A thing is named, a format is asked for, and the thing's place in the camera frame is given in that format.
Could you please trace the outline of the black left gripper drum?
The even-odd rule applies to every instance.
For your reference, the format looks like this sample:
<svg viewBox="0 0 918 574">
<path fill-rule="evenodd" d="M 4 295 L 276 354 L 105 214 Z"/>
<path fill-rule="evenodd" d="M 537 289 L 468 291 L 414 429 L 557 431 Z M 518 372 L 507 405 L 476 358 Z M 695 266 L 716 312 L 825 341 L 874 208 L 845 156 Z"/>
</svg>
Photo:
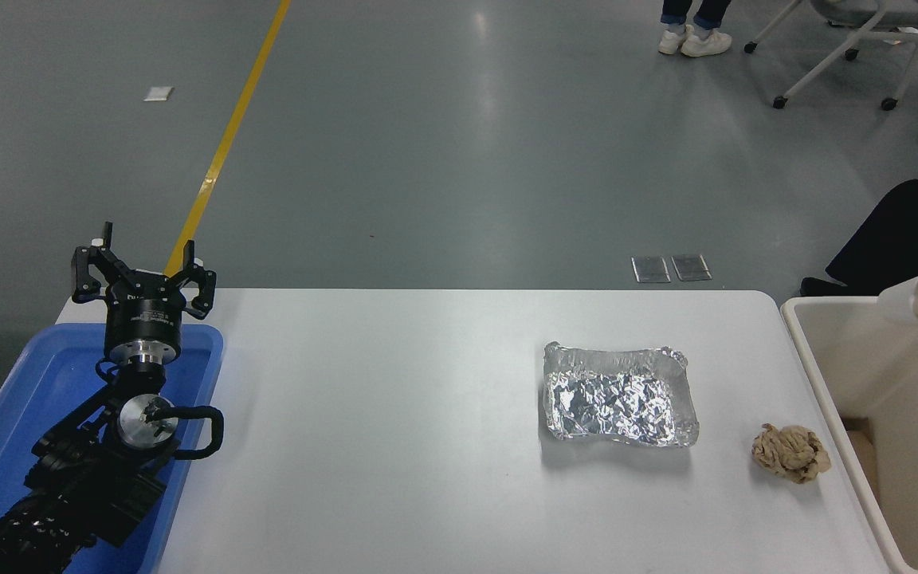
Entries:
<svg viewBox="0 0 918 574">
<path fill-rule="evenodd" d="M 106 289 L 105 344 L 120 346 L 150 340 L 170 346 L 182 344 L 182 314 L 186 298 L 164 280 L 135 280 L 143 290 L 135 293 L 127 282 Z"/>
</svg>

